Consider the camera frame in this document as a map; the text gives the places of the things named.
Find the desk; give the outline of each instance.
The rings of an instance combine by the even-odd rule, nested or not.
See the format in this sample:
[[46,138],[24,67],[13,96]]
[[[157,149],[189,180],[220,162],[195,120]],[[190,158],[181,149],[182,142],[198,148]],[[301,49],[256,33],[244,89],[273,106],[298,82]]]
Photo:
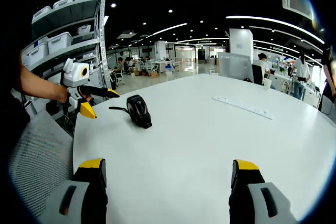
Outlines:
[[[141,95],[153,126],[135,126],[123,111]],[[273,120],[212,100],[227,96],[267,110]],[[302,219],[318,199],[336,154],[336,128],[312,106],[275,90],[197,74],[122,95],[77,116],[73,166],[104,157],[107,223],[229,223],[232,163],[259,166]],[[294,129],[278,134],[279,128]]]
[[159,74],[161,74],[162,72],[166,72],[166,63],[169,61],[165,61],[165,60],[160,60],[160,61],[153,61],[153,64],[158,64],[159,65]]

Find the linear ceiling light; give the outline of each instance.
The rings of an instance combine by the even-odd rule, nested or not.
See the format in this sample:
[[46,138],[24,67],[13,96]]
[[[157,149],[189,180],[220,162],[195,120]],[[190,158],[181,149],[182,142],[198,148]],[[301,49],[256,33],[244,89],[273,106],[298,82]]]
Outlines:
[[291,48],[289,48],[289,47],[284,47],[284,46],[281,46],[281,45],[278,45],[278,44],[274,44],[274,43],[270,43],[270,42],[266,42],[266,41],[261,41],[261,40],[253,40],[253,41],[255,41],[255,42],[260,42],[260,43],[266,43],[266,44],[274,45],[274,46],[277,46],[277,47],[283,47],[283,48],[286,48],[286,49],[291,50],[291,51],[293,51],[293,52],[299,53],[299,51],[296,51],[296,50],[291,49]]
[[159,33],[163,33],[164,31],[168,31],[168,30],[170,30],[170,29],[174,29],[174,28],[176,28],[176,27],[185,26],[186,24],[187,24],[187,23],[183,23],[183,24],[180,24],[180,25],[177,25],[177,26],[172,26],[172,27],[163,29],[163,30],[161,30],[161,31],[157,31],[157,32],[153,33],[152,35],[147,36],[146,38],[151,37],[151,36],[156,35],[156,34],[159,34]]
[[280,21],[280,20],[276,20],[276,19],[272,19],[272,18],[263,18],[263,17],[252,17],[252,16],[226,16],[226,18],[248,18],[248,19],[259,19],[259,20],[265,20],[265,21],[270,21],[270,22],[275,22],[275,23],[279,23],[279,24],[282,24],[282,25],[285,25],[285,26],[289,26],[289,27],[292,27],[292,28],[295,28],[296,30],[299,30],[307,35],[309,35],[310,37],[316,39],[317,41],[321,42],[322,44],[324,44],[324,41],[322,39],[320,39],[319,37],[317,37],[316,35],[312,34],[311,32],[307,31],[307,30],[304,30],[303,28],[301,27],[298,27],[298,26],[295,26],[295,25],[292,25],[290,23],[287,23],[287,22],[283,22],[283,21]]
[[229,38],[203,38],[203,39],[188,39],[188,40],[181,40],[181,41],[178,41],[177,43],[181,43],[181,42],[187,42],[187,41],[193,41],[193,40],[209,40],[209,39],[229,39]]

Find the person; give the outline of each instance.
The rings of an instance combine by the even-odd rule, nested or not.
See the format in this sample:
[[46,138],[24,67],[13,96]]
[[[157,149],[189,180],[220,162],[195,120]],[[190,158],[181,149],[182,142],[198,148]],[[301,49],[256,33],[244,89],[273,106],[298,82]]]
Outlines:
[[118,58],[118,66],[114,68],[114,73],[121,73],[121,70],[122,70],[122,57],[119,57]]
[[[333,47],[325,45],[322,55],[323,71],[326,75],[326,85],[322,95],[332,101],[336,106],[336,60],[333,57]],[[322,109],[323,99],[319,105],[319,111]]]
[[289,75],[289,76],[291,76],[290,73],[291,73],[292,68],[293,68],[292,66],[293,66],[292,63],[289,64],[289,67],[288,67],[288,75]]
[[259,60],[254,60],[253,65],[257,65],[261,67],[261,73],[264,79],[265,73],[271,73],[271,71],[269,70],[269,66],[266,63],[267,56],[266,54],[262,52],[258,54],[258,57],[259,57]]
[[130,57],[126,57],[125,61],[124,61],[124,72],[126,74],[130,73],[130,66],[129,66],[129,62],[130,62]]
[[294,79],[294,97],[302,100],[305,83],[310,80],[310,72],[306,63],[305,54],[300,51],[299,56],[300,59],[297,59],[293,64],[290,76],[293,75],[293,72],[296,69],[297,78]]

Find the black ceiling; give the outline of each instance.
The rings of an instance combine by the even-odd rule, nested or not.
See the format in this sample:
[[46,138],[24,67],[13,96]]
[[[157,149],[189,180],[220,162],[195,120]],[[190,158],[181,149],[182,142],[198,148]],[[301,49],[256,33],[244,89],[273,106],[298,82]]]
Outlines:
[[[37,6],[43,8],[56,1],[58,0],[37,0]],[[332,14],[327,11],[321,0],[311,1],[319,15],[319,20],[324,24],[317,23],[315,29],[309,19],[283,9],[281,0],[106,0],[105,15],[109,15],[105,25],[106,47],[115,44],[119,44],[118,48],[127,47],[132,44],[132,40],[143,38],[140,37],[141,35],[151,35],[159,30],[187,23],[186,26],[168,30],[144,39],[135,45],[153,44],[160,37],[172,42],[176,42],[177,38],[178,40],[188,40],[190,36],[205,38],[206,34],[208,37],[226,37],[225,31],[229,32],[230,28],[258,26],[285,31],[322,48],[323,45],[315,39],[288,26],[262,20],[225,18],[228,15],[243,15],[278,19],[302,27],[325,40],[325,33],[332,31],[334,23]],[[111,3],[116,3],[116,8],[111,8]],[[320,32],[322,27],[326,27],[327,31]],[[117,39],[125,30],[134,30],[136,35],[123,41]],[[255,40],[268,41],[295,50],[304,50],[308,55],[314,54],[314,58],[321,58],[320,52],[299,39],[281,33],[272,33],[265,29],[251,28],[251,31]],[[223,40],[212,42],[221,44]],[[269,48],[266,44],[257,46]]]

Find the hand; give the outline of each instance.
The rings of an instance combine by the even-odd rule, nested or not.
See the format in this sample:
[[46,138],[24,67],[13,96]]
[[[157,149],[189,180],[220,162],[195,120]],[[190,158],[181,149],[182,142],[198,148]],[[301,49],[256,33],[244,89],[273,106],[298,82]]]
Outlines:
[[89,102],[89,101],[91,100],[91,96],[90,96],[89,94],[83,94],[82,91],[80,91],[80,87],[79,87],[78,90],[79,90],[79,93],[82,95],[82,97],[85,98],[85,100],[86,100],[87,102]]

